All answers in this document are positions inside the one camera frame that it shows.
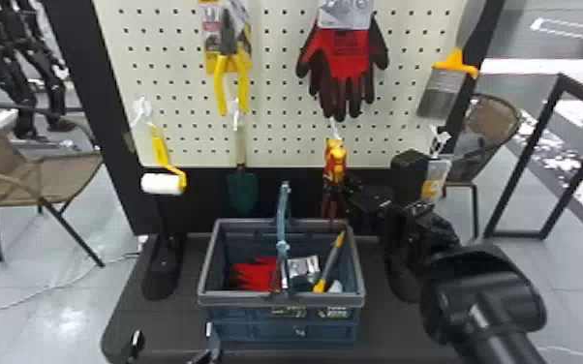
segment yellow screwdriver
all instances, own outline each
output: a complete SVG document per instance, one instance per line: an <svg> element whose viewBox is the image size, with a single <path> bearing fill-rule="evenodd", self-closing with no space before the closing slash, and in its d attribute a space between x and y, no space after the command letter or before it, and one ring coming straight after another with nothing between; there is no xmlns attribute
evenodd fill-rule
<svg viewBox="0 0 583 364"><path fill-rule="evenodd" d="M334 241L332 244L332 250L330 251L330 255L327 257L327 263L325 264L325 268L323 269L323 273L321 274L321 279L318 283L314 285L314 293L323 293L325 292L325 285L327 285L327 276L330 274L330 269L332 269L332 265L337 261L337 256L339 255L339 250L342 245L344 245L344 238L346 237L346 231L341 231L339 236L337 236L337 240Z"/></svg>

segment red tool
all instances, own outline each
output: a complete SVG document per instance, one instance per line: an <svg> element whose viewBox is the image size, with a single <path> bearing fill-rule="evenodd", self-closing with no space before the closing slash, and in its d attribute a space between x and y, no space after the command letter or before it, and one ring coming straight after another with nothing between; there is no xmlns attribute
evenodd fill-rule
<svg viewBox="0 0 583 364"><path fill-rule="evenodd" d="M325 168L323 169L323 195L321 201L321 217L334 221L337 215L338 203L345 204L341 188L346 176L346 148L341 139L334 137L325 142Z"/></svg>

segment red glove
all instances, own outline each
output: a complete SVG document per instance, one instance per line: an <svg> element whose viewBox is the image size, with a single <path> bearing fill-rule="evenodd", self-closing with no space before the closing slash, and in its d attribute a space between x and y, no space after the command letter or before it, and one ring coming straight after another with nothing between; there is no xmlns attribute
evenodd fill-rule
<svg viewBox="0 0 583 364"><path fill-rule="evenodd" d="M310 95L319 93L323 115L337 121L361 113L362 92L366 102L375 100L373 64L388 67L388 49L382 32L372 19L369 30L321 29L316 23L301 49L296 74L311 71Z"/></svg>
<svg viewBox="0 0 583 364"><path fill-rule="evenodd" d="M253 263L233 264L231 277L240 289L267 292L275 269L276 258L256 258Z"/></svg>

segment red glove in basket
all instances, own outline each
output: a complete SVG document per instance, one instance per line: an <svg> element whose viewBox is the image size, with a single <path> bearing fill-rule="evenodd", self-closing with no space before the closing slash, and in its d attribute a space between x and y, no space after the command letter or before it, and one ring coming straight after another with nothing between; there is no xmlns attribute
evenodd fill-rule
<svg viewBox="0 0 583 364"><path fill-rule="evenodd" d="M231 269L232 280L240 289L268 292L276 270L276 258L255 258L253 263L233 264Z"/></svg>

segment cable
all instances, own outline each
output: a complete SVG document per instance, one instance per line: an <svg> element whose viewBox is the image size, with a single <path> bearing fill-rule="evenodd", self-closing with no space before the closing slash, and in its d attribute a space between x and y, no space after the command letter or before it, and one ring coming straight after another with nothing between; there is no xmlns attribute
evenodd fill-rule
<svg viewBox="0 0 583 364"><path fill-rule="evenodd" d="M563 352L566 352L566 353L571 354L571 355L583 356L583 351L576 351L576 350L563 348L563 347L547 346L547 347L541 347L541 348L537 348L537 349L538 349L538 351L563 351Z"/></svg>
<svg viewBox="0 0 583 364"><path fill-rule="evenodd" d="M135 259L137 257L138 256L136 254L134 254L134 253L128 253L128 254L123 255L122 258L105 261L105 264L108 266L108 265L111 265L111 264L118 263L120 261L129 260L129 259ZM80 274L78 277L74 278L70 282L64 283L62 285L49 286L49 287L46 287L46 288L37 290L36 292L31 293L31 294L29 294L28 296L26 296L24 298L20 298L19 300L15 301L13 303L10 303L10 304L5 305L5 306L1 306L0 307L0 312L1 311L5 311L7 309L11 309L12 307L15 307L17 305L20 305L22 303L25 303L25 302L29 301L30 299L32 299L34 297L37 297L37 296L39 296L39 295L41 295L43 293L49 292L51 290L67 288L68 286L71 286L71 285L77 283L78 281L82 280L84 277L86 277L88 274L90 274L90 272L92 272L95 268L97 268L97 264L92 265L90 268L88 268L88 270L86 270L85 272L83 272L82 274Z"/></svg>

